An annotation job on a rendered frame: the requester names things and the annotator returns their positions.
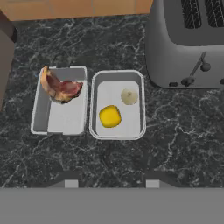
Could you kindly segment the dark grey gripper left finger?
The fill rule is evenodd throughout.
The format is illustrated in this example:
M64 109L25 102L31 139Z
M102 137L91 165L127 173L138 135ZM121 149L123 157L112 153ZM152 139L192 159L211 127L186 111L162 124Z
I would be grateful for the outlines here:
M45 183L45 187L78 188L79 180L77 171L64 171L55 180Z

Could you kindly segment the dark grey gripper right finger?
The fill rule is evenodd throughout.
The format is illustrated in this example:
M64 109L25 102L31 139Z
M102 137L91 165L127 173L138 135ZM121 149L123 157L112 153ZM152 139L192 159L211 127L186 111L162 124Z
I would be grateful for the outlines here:
M148 171L144 174L146 188L181 187L181 184L172 180L164 171Z

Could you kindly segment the grey rectangular meat container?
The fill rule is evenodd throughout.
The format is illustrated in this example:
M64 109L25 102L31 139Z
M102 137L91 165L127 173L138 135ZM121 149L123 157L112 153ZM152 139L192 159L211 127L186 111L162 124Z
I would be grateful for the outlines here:
M84 132L88 105L88 72L84 66L66 68L51 67L60 81L80 81L80 95L61 104L45 92L38 77L35 100L31 116L31 133L35 135L62 134L78 136Z

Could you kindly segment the grey rounded vegetable container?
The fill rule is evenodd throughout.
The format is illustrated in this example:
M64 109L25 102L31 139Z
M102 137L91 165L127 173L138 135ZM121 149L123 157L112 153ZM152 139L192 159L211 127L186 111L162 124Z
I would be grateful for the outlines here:
M124 89L137 92L137 101L125 105L121 93ZM121 122L105 128L100 111L109 105L117 106ZM100 140L137 140L146 131L144 77L137 70L106 70L93 76L91 87L89 131Z

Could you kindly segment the yellow lemon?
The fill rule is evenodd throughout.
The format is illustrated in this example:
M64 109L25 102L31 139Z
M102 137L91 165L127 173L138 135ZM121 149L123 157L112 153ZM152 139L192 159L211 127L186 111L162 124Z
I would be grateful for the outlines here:
M108 105L103 108L99 113L99 118L102 126L105 128L114 128L122 120L120 111L115 105Z

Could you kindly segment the pale garlic bulb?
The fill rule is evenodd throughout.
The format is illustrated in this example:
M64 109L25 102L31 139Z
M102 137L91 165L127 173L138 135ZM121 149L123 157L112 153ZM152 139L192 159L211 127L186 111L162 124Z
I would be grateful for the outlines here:
M137 102L137 91L125 88L121 93L122 102L126 105L133 105Z

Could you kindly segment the red raw steak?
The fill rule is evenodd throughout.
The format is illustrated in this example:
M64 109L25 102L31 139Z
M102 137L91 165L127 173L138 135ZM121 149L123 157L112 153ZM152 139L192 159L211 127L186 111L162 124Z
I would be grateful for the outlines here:
M60 81L48 66L42 70L40 84L50 97L61 103L68 103L78 97L83 87L79 81Z

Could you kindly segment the grey toaster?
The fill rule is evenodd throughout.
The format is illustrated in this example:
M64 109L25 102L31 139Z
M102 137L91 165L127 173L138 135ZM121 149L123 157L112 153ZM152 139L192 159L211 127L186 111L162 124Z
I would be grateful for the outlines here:
M145 59L161 88L224 88L224 0L153 0Z

